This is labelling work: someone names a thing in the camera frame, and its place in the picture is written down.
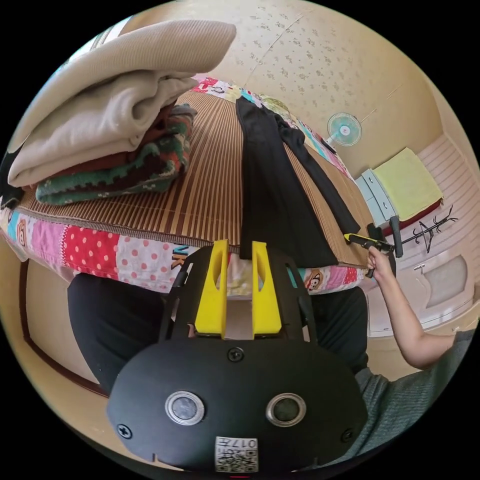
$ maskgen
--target person's arm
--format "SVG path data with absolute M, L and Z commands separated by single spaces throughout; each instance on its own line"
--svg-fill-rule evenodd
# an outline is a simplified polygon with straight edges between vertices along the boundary
M 368 253 L 368 266 L 375 269 L 373 276 L 385 299 L 393 335 L 403 358 L 416 369 L 427 369 L 452 347 L 455 336 L 424 332 L 392 272 L 387 256 L 374 247 Z

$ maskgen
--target wall-mounted fan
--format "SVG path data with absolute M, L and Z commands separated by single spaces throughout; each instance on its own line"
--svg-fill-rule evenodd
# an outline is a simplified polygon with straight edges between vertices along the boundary
M 335 113 L 328 120 L 328 134 L 327 140 L 321 139 L 321 142 L 332 153 L 336 154 L 332 144 L 337 143 L 342 147 L 351 147 L 355 145 L 362 137 L 362 126 L 360 122 L 350 113 Z

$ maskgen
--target bamboo mat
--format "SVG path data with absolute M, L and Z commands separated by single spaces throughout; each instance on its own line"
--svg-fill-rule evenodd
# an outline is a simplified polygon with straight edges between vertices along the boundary
M 199 92 L 187 92 L 178 102 L 197 110 L 190 139 L 190 167 L 165 193 L 146 192 L 116 198 L 45 205 L 35 192 L 25 193 L 17 210 L 61 224 L 104 230 L 148 240 L 201 247 L 228 238 L 238 253 L 242 222 L 243 133 L 235 103 Z M 347 245 L 325 199 L 285 146 L 293 168 L 309 197 L 325 237 L 340 264 L 364 268 L 367 252 Z M 353 217 L 367 235 L 372 216 L 353 181 L 309 149 L 335 185 Z

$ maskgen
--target yellow towel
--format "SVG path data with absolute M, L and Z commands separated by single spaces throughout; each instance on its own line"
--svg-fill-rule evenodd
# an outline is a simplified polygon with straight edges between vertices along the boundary
M 422 161 L 405 148 L 373 170 L 401 222 L 411 219 L 443 198 Z

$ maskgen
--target screw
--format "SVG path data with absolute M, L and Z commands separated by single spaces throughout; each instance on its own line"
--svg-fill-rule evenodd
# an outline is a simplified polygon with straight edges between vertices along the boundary
M 130 440 L 132 438 L 132 431 L 126 425 L 123 425 L 123 423 L 116 426 L 116 431 L 125 440 Z
M 228 359 L 231 362 L 241 362 L 244 359 L 244 351 L 237 346 L 228 351 Z
M 351 428 L 347 428 L 347 430 L 345 430 L 342 434 L 341 434 L 341 437 L 340 437 L 340 440 L 346 444 L 347 442 L 349 442 L 352 437 L 354 436 L 354 431 L 351 429 Z

